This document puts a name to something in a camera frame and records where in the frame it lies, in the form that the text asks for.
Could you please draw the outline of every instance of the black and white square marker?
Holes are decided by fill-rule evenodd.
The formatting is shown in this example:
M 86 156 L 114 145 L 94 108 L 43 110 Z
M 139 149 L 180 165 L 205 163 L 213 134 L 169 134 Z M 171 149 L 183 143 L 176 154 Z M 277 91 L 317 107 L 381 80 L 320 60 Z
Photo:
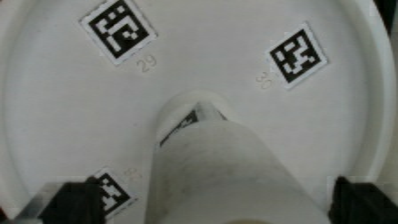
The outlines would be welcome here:
M 82 19 L 82 26 L 107 57 L 119 65 L 157 39 L 132 0 L 109 0 Z
M 327 57 L 308 23 L 267 51 L 267 58 L 285 80 L 285 86 L 292 88 L 327 65 Z
M 137 201 L 137 196 L 128 191 L 128 188 L 109 167 L 100 170 L 94 178 L 103 188 L 103 211 L 105 218 L 110 219 Z

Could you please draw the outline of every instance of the white curved surface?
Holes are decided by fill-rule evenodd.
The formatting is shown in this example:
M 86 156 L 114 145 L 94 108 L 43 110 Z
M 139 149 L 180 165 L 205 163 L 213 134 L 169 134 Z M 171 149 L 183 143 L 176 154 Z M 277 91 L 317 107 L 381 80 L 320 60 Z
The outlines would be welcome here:
M 7 214 L 16 213 L 9 208 L 23 207 L 27 191 L 34 193 L 48 181 L 82 178 L 109 165 L 119 173 L 134 169 L 142 176 L 125 177 L 142 200 L 118 216 L 121 223 L 132 217 L 142 222 L 157 114 L 169 98 L 197 88 L 228 97 L 325 208 L 333 187 L 327 178 L 343 174 L 375 179 L 393 137 L 395 63 L 370 0 L 341 0 L 341 4 L 327 0 L 256 0 L 244 4 L 237 0 L 238 10 L 222 1 L 137 0 L 160 38 L 118 69 L 98 57 L 78 25 L 100 2 L 38 1 L 22 35 L 18 27 L 34 1 L 0 3 L 2 86 L 7 76 L 0 200 Z M 281 11 L 292 14 L 277 17 Z M 281 39 L 302 21 L 309 21 L 331 64 L 293 91 L 286 92 L 277 82 L 263 91 L 256 77 L 269 69 L 269 40 Z M 197 28 L 187 32 L 190 24 Z M 226 30 L 233 38 L 222 36 Z M 203 31 L 212 35 L 197 39 Z M 251 42 L 238 31 L 256 33 Z M 137 61 L 146 54 L 155 55 L 158 66 L 142 74 Z M 281 117 L 286 111 L 301 111 L 302 115 L 286 113 Z
M 398 15 L 395 16 L 395 25 L 393 25 L 393 33 L 391 33 L 391 45 L 395 52 L 395 63 L 398 63 Z M 391 200 L 398 205 L 398 120 L 395 121 L 395 140 L 393 140 L 393 148 L 388 156 L 388 161 L 384 164 L 382 173 L 379 176 L 379 187 L 384 190 Z
M 329 224 L 261 139 L 244 125 L 212 118 L 212 108 L 197 106 L 210 115 L 155 152 L 148 224 Z M 167 120 L 182 118 L 171 113 Z
M 25 16 L 30 7 L 36 3 L 32 1 L 2 1 L 0 2 L 0 89 L 6 88 L 6 74 L 11 51 L 14 46 L 20 29 L 25 23 Z M 25 206 L 30 197 L 18 174 L 14 159 L 9 152 L 6 122 L 4 122 L 4 94 L 0 91 L 0 207 L 7 216 L 13 218 Z

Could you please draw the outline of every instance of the printed number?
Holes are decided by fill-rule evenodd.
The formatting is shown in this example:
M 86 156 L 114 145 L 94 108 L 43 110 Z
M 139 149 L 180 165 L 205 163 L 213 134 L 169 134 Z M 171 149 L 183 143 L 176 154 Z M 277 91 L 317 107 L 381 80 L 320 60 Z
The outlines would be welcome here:
M 157 66 L 157 58 L 153 55 L 146 55 L 144 59 L 139 60 L 137 66 L 141 67 L 142 73 L 148 73 L 151 68 Z
M 256 82 L 261 84 L 261 89 L 269 89 L 272 86 L 272 79 L 269 73 L 263 72 L 263 75 L 256 77 Z
M 125 171 L 125 175 L 130 179 L 130 181 L 137 180 L 137 179 L 142 179 L 142 174 L 139 172 L 139 170 L 135 168 L 130 168 L 126 171 Z

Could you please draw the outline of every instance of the white tray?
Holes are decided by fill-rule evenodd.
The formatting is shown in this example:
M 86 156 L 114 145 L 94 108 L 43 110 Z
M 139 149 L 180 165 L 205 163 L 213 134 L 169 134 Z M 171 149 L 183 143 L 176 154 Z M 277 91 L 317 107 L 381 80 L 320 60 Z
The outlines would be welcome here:
M 210 89 L 231 101 L 327 209 L 338 175 L 373 180 L 393 136 L 395 62 L 370 0 L 137 0 L 158 39 L 116 67 L 78 21 L 100 0 L 0 2 L 0 201 L 9 216 L 45 183 L 109 166 L 141 201 L 116 223 L 144 223 L 157 115 Z M 308 21 L 329 65 L 286 90 L 265 51 Z M 157 66 L 142 72 L 139 61 Z

